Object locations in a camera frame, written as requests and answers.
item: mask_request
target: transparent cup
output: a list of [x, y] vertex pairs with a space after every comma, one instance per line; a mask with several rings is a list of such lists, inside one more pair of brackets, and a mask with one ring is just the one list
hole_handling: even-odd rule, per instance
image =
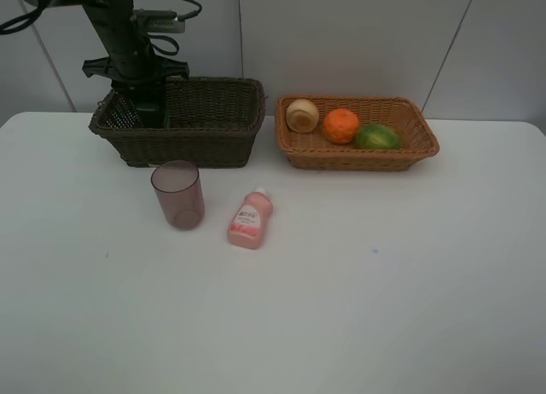
[[170, 225], [189, 230], [201, 222], [205, 203], [195, 165], [187, 161], [167, 162], [155, 169], [151, 181]]

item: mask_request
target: basket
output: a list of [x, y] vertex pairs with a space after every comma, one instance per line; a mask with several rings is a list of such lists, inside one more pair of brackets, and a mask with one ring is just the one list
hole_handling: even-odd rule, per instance
[[170, 78], [165, 129], [143, 128], [132, 102], [111, 91], [90, 123], [128, 166], [183, 159], [204, 168], [242, 167], [264, 120], [264, 88], [247, 78]]
[[[320, 113], [319, 126], [309, 134], [291, 131], [286, 123], [288, 106], [299, 98], [313, 101]], [[358, 115], [362, 125], [378, 123], [395, 130], [402, 149], [356, 149], [336, 145], [322, 135], [322, 120], [336, 108]], [[276, 142], [290, 164], [309, 170], [405, 171], [440, 150], [421, 111], [398, 97], [283, 96], [276, 104]]]

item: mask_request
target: basket rim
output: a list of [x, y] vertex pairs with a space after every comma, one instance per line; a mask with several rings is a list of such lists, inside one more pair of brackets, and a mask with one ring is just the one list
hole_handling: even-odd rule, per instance
[[[397, 101], [411, 106], [412, 110], [418, 115], [418, 118], [423, 126], [432, 145], [428, 149], [412, 150], [412, 149], [358, 149], [358, 148], [297, 148], [282, 140], [282, 129], [287, 129], [285, 114], [282, 105], [287, 100], [305, 99], [331, 99], [331, 100], [348, 100], [348, 101]], [[279, 148], [288, 155], [309, 156], [312, 158], [332, 158], [332, 155], [340, 155], [347, 158], [362, 158], [367, 159], [424, 159], [433, 157], [439, 150], [438, 139], [430, 129], [427, 121], [423, 117], [421, 110], [411, 101], [399, 96], [331, 96], [331, 95], [312, 95], [312, 94], [292, 94], [281, 96], [276, 102], [275, 108], [275, 130], [276, 142]]]
[[265, 117], [265, 92], [264, 86], [253, 78], [229, 78], [229, 77], [190, 77], [188, 79], [180, 77], [168, 78], [166, 81], [168, 84], [183, 84], [191, 82], [204, 82], [204, 83], [238, 83], [238, 84], [250, 84], [257, 94], [257, 101], [259, 104], [258, 113], [256, 118], [249, 124], [246, 129], [240, 130], [216, 130], [212, 128], [168, 128], [168, 129], [155, 129], [155, 128], [112, 128], [105, 125], [99, 125], [98, 121], [101, 118], [103, 112], [107, 108], [107, 104], [118, 94], [114, 90], [110, 90], [107, 96], [98, 103], [98, 108], [93, 113], [90, 121], [91, 132], [99, 136], [146, 136], [146, 137], [174, 137], [174, 136], [221, 136], [221, 137], [240, 137], [245, 138], [249, 136], [255, 136], [258, 134]]

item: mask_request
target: bottle cap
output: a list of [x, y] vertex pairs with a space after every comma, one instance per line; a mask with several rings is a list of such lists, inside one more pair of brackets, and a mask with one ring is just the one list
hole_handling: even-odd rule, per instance
[[267, 191], [265, 189], [263, 189], [262, 187], [256, 187], [253, 192], [258, 192], [262, 195], [264, 195], [266, 198], [269, 198], [268, 194], [267, 194]]

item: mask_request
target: pink bottle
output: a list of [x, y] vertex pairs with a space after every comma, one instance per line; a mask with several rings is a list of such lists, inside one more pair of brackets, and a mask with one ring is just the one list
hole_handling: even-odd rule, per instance
[[265, 228], [273, 205], [263, 188], [256, 188], [245, 197], [228, 229], [228, 239], [246, 249], [258, 249], [265, 235]]

